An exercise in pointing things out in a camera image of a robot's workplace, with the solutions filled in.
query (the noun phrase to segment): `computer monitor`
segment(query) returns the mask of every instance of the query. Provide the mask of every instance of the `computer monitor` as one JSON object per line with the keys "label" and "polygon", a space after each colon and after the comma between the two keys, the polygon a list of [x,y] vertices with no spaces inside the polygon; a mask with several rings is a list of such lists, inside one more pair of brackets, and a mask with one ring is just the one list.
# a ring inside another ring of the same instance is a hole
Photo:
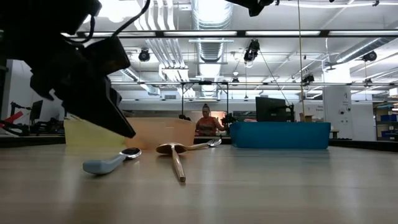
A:
{"label": "computer monitor", "polygon": [[43,100],[39,100],[33,103],[32,109],[30,110],[30,116],[29,119],[31,121],[34,121],[36,119],[40,118],[40,114],[42,112],[42,107],[43,107]]}
{"label": "computer monitor", "polygon": [[286,102],[281,99],[256,97],[257,121],[286,122]]}

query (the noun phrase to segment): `desk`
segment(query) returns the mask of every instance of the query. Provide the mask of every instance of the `desk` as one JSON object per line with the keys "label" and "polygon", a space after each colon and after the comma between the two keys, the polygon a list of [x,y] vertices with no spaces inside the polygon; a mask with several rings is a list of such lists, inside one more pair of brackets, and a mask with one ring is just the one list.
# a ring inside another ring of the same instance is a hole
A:
{"label": "desk", "polygon": [[221,146],[181,155],[186,185],[154,151],[110,175],[82,171],[118,150],[0,149],[0,223],[396,223],[398,154]]}

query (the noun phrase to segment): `metal spoon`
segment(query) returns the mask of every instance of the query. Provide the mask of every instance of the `metal spoon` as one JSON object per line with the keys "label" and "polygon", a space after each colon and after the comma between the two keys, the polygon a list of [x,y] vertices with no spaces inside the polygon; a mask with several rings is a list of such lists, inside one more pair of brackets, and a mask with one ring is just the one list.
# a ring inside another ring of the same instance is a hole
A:
{"label": "metal spoon", "polygon": [[104,175],[112,172],[125,159],[135,159],[141,155],[138,148],[129,148],[121,151],[118,156],[106,160],[90,160],[83,163],[83,170],[90,174]]}
{"label": "metal spoon", "polygon": [[219,146],[221,143],[223,142],[223,140],[220,138],[219,140],[216,139],[212,139],[210,141],[207,142],[207,145],[209,147],[217,147]]}

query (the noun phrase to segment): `box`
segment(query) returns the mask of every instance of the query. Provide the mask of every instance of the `box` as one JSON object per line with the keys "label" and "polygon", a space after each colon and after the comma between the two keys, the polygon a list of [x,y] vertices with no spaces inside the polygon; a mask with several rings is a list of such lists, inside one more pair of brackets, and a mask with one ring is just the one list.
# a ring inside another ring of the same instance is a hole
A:
{"label": "box", "polygon": [[248,149],[326,149],[330,123],[237,122],[230,126],[232,144]]}
{"label": "box", "polygon": [[398,115],[393,114],[393,115],[381,115],[380,116],[380,121],[397,121]]}

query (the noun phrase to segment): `white column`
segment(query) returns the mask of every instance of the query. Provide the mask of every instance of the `white column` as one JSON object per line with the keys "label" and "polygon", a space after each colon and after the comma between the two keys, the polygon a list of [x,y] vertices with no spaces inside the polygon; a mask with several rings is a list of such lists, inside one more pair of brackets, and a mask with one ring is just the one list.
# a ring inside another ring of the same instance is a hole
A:
{"label": "white column", "polygon": [[[351,77],[347,65],[337,66],[335,70],[324,71],[327,83],[349,83]],[[326,86],[323,88],[323,107],[325,121],[333,129],[339,130],[339,138],[353,139],[353,115],[351,112],[351,88],[349,86]]]}

